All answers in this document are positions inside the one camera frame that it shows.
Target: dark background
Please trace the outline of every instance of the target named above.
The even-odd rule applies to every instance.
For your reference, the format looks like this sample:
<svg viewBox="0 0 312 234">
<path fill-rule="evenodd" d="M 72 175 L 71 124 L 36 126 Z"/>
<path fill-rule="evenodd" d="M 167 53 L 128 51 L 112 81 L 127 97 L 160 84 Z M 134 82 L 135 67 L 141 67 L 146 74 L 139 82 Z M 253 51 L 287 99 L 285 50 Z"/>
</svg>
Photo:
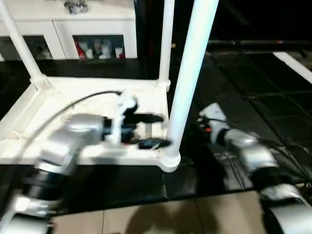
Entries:
<svg viewBox="0 0 312 234">
<path fill-rule="evenodd" d="M 176 47 L 172 53 L 181 56 L 191 18 L 193 0 L 176 0 L 172 43 Z M 159 56 L 164 0 L 138 0 L 136 18 L 139 56 Z M 252 44 L 259 48 L 280 50 L 292 46 L 295 50 L 311 48 L 311 1 L 291 2 L 262 0 L 220 0 L 216 12 L 211 40 L 220 40 L 218 49 L 226 41 L 236 41 L 236 46 Z M 216 48 L 209 43 L 208 50 Z"/>
</svg>

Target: white pole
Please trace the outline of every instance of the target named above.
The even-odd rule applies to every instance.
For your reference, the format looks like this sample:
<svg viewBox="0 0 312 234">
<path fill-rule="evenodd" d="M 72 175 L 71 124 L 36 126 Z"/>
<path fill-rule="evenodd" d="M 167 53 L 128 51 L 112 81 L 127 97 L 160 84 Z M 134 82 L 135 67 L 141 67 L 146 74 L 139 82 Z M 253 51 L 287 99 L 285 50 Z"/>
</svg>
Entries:
<svg viewBox="0 0 312 234">
<path fill-rule="evenodd" d="M 174 24 L 175 0 L 165 0 L 162 22 L 162 38 L 159 66 L 159 81 L 169 81 L 172 27 Z"/>
<path fill-rule="evenodd" d="M 217 6 L 218 0 L 194 1 L 167 132 L 167 138 L 173 144 L 164 150 L 161 157 L 162 162 L 168 165 L 180 160 L 182 135 Z"/>
<path fill-rule="evenodd" d="M 32 80 L 41 79 L 42 73 L 36 64 L 34 57 L 30 53 L 30 50 L 20 34 L 15 22 L 13 21 L 9 11 L 7 10 L 3 0 L 0 0 L 0 15 L 10 33 L 10 37 L 12 42 L 17 49 L 21 60 L 23 61 L 28 73 Z"/>
</svg>

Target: white shelf unit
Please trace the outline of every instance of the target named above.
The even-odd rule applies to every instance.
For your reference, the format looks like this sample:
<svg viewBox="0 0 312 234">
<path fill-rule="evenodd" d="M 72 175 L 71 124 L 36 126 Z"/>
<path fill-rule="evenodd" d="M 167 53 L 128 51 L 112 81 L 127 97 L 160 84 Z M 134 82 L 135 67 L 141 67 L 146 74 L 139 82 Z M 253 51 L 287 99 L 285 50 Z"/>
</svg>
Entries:
<svg viewBox="0 0 312 234">
<path fill-rule="evenodd" d="M 92 0 L 88 3 L 89 11 L 78 15 L 70 15 L 61 1 L 4 1 L 21 34 L 43 35 L 53 59 L 79 59 L 73 36 L 93 36 L 101 40 L 105 36 L 121 36 L 123 43 L 118 47 L 124 44 L 125 57 L 137 58 L 133 0 Z M 8 36 L 8 31 L 0 22 L 1 35 Z M 0 59 L 5 59 L 1 46 Z"/>
</svg>

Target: tile floor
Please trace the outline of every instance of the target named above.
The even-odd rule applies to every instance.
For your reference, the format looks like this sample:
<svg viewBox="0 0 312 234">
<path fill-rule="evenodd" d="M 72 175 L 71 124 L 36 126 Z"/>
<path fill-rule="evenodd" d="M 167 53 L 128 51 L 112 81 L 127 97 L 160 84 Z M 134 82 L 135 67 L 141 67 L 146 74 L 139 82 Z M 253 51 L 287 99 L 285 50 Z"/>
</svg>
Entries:
<svg viewBox="0 0 312 234">
<path fill-rule="evenodd" d="M 59 216 L 55 234 L 265 234 L 255 192 Z"/>
</svg>

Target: black cable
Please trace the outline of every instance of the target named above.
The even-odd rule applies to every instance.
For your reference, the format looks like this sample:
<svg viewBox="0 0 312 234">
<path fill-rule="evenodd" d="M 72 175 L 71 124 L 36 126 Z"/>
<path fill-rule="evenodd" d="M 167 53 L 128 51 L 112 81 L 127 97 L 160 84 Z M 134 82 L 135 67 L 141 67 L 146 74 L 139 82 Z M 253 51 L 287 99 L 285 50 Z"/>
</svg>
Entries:
<svg viewBox="0 0 312 234">
<path fill-rule="evenodd" d="M 226 120 L 222 120 L 222 119 L 218 119 L 218 118 L 207 118 L 207 117 L 201 117 L 203 118 L 204 120 L 207 120 L 207 121 L 218 121 L 218 122 L 222 122 L 222 123 L 226 123 L 227 121 Z"/>
<path fill-rule="evenodd" d="M 34 141 L 34 139 L 46 128 L 47 125 L 49 125 L 55 118 L 57 118 L 60 114 L 64 113 L 65 111 L 67 111 L 68 109 L 70 109 L 71 107 L 75 106 L 76 104 L 85 101 L 86 99 L 95 97 L 95 96 L 99 96 L 99 95 L 103 95 L 103 94 L 117 94 L 117 95 L 121 95 L 121 92 L 119 91 L 102 91 L 102 92 L 98 92 L 98 93 L 94 93 L 94 94 L 90 94 L 88 96 L 82 97 L 74 102 L 72 102 L 71 104 L 65 106 L 64 108 L 62 108 L 60 111 L 58 111 L 57 113 L 55 113 L 53 116 L 51 116 L 47 121 L 45 121 L 32 135 L 30 138 L 28 138 L 27 142 L 24 144 L 24 146 L 22 147 L 22 149 L 19 151 L 19 153 L 13 158 L 12 163 L 14 165 L 13 169 L 10 168 L 3 176 L 3 180 L 2 180 L 2 184 L 4 184 L 3 189 L 1 191 L 1 197 L 0 197 L 0 209 L 2 209 L 3 207 L 3 203 L 4 200 L 6 198 L 6 195 L 8 193 L 9 187 L 10 187 L 10 183 L 12 182 L 12 180 L 15 178 L 16 176 L 16 171 L 17 171 L 17 167 L 19 165 L 20 160 L 22 159 L 22 156 L 24 154 L 24 152 L 27 150 L 27 148 L 31 145 L 31 143 Z"/>
<path fill-rule="evenodd" d="M 312 183 L 312 178 L 310 177 L 307 170 L 303 166 L 300 165 L 300 163 L 295 159 L 295 157 L 291 154 L 291 152 L 287 149 L 287 147 L 285 147 L 287 149 L 287 152 L 285 152 L 284 150 L 280 149 L 280 147 L 283 147 L 283 145 L 278 144 L 275 141 L 259 138 L 259 142 L 261 142 L 264 145 L 270 146 L 271 148 L 278 151 L 281 155 L 285 156 L 305 176 L 305 178 L 308 180 L 308 182 L 310 184 Z"/>
</svg>

